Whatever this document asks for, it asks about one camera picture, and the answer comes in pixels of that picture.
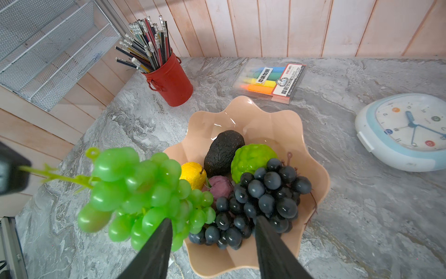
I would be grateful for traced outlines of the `dark fake avocado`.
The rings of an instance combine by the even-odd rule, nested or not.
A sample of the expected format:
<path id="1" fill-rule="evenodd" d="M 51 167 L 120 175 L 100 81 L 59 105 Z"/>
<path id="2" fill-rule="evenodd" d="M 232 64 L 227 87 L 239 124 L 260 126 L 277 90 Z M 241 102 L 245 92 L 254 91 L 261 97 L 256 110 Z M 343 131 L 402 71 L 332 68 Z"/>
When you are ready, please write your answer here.
<path id="1" fill-rule="evenodd" d="M 227 130 L 220 133 L 204 158 L 204 170 L 208 178 L 229 174 L 236 151 L 244 145 L 244 137 L 237 131 Z"/>

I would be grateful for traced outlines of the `green bumpy fake fruit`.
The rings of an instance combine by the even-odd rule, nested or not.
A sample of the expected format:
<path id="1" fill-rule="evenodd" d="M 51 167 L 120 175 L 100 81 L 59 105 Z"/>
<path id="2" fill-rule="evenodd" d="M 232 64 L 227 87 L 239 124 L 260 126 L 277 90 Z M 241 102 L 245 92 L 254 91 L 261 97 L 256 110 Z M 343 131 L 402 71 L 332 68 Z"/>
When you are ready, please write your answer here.
<path id="1" fill-rule="evenodd" d="M 241 175 L 266 167 L 272 158 L 278 158 L 276 152 L 265 144 L 249 144 L 239 148 L 231 162 L 231 176 L 235 183 L 240 182 Z"/>

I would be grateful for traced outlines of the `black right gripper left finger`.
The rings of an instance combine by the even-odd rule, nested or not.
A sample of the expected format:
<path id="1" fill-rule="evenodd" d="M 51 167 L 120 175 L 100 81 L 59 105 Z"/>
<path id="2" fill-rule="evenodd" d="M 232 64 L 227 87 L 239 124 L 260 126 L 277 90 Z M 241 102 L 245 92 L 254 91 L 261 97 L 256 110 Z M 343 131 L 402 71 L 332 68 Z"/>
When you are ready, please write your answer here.
<path id="1" fill-rule="evenodd" d="M 118 279 L 166 279 L 173 240 L 171 220 L 165 218 Z"/>

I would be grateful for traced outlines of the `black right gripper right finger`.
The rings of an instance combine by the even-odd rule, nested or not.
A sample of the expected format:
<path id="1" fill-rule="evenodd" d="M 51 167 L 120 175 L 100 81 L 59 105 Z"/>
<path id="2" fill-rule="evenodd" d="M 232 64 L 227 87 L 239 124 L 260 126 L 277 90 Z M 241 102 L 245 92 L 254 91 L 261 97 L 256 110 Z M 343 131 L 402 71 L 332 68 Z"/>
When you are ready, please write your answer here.
<path id="1" fill-rule="evenodd" d="M 255 239 L 262 279 L 312 279 L 263 216 L 256 219 Z"/>

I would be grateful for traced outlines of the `black fake grape bunch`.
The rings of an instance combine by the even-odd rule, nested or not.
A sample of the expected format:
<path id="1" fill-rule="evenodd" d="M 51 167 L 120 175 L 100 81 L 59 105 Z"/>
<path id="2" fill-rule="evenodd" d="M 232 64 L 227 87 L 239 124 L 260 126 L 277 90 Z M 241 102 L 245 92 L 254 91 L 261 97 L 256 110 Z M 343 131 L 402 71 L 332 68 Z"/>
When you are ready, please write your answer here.
<path id="1" fill-rule="evenodd" d="M 240 182 L 216 200 L 215 220 L 200 231 L 190 233 L 189 240 L 197 245 L 237 250 L 245 239 L 255 234 L 260 216 L 266 218 L 278 235 L 288 233 L 298 218 L 301 196 L 311 191 L 308 178 L 279 159 L 270 159 L 253 174 L 241 174 Z"/>

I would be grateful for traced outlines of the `green fake grape bunch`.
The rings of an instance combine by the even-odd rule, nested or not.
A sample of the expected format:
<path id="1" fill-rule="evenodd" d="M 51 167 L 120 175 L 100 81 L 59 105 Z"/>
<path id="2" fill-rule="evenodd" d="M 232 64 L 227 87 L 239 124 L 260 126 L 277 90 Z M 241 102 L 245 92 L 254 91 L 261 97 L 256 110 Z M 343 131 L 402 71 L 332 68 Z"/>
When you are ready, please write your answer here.
<path id="1" fill-rule="evenodd" d="M 140 160 L 131 147 L 103 151 L 93 147 L 85 155 L 92 162 L 90 176 L 66 177 L 50 166 L 19 166 L 45 181 L 67 181 L 90 191 L 89 202 L 77 215 L 85 233 L 107 229 L 111 241 L 130 240 L 133 249 L 140 251 L 161 222 L 169 219 L 175 252 L 189 235 L 202 233 L 216 219 L 213 194 L 192 187 L 182 166 L 164 152 Z"/>

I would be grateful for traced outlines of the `yellow fake lemon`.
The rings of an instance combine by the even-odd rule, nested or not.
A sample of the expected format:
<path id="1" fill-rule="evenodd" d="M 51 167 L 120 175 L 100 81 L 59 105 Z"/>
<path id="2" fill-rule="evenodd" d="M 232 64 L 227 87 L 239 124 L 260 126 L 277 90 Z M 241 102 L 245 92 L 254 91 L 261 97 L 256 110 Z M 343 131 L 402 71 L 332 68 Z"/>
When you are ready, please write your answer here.
<path id="1" fill-rule="evenodd" d="M 196 162 L 185 163 L 181 166 L 181 171 L 180 179 L 186 180 L 192 190 L 202 190 L 206 183 L 207 173 L 201 164 Z"/>

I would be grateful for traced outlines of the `purple fake fig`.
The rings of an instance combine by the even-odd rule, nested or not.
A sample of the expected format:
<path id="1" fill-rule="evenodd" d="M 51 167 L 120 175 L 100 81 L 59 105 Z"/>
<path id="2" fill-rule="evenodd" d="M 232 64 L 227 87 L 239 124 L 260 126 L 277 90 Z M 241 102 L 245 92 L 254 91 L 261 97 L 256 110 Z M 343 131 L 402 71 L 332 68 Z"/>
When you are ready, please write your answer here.
<path id="1" fill-rule="evenodd" d="M 202 188 L 202 192 L 211 192 L 214 200 L 218 198 L 226 197 L 228 198 L 233 192 L 233 185 L 231 181 L 226 176 L 213 176 Z"/>

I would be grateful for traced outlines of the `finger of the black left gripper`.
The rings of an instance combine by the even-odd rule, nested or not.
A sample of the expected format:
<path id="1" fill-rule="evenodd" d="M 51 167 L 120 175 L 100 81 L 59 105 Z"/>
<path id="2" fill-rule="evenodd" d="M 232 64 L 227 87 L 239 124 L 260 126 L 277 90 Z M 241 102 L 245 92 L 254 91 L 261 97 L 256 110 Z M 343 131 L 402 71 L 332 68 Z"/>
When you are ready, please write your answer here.
<path id="1" fill-rule="evenodd" d="M 30 174 L 22 171 L 21 166 L 31 167 L 31 162 L 1 143 L 1 196 L 18 193 L 27 188 Z"/>

